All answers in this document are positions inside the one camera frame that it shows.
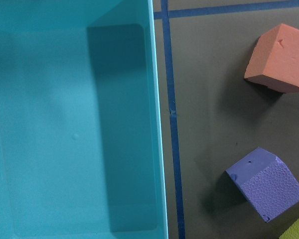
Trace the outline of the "orange foam block near bin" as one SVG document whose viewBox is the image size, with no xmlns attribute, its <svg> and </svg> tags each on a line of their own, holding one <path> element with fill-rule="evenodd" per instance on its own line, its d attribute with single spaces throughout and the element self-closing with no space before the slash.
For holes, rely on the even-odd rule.
<svg viewBox="0 0 299 239">
<path fill-rule="evenodd" d="M 261 35 L 244 79 L 280 93 L 299 93 L 299 29 L 282 23 Z"/>
</svg>

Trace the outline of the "purple foam block near bin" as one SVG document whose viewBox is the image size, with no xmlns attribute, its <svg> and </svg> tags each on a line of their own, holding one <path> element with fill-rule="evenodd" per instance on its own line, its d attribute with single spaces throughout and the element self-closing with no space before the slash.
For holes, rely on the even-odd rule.
<svg viewBox="0 0 299 239">
<path fill-rule="evenodd" d="M 258 147 L 226 173 L 268 223 L 299 202 L 299 182 L 275 154 Z"/>
</svg>

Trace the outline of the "teal plastic bin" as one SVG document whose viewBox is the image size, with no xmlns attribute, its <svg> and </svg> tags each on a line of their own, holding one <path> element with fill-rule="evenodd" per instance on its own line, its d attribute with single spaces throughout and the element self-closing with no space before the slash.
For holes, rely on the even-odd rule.
<svg viewBox="0 0 299 239">
<path fill-rule="evenodd" d="M 168 238 L 150 0 L 0 0 L 0 239 Z"/>
</svg>

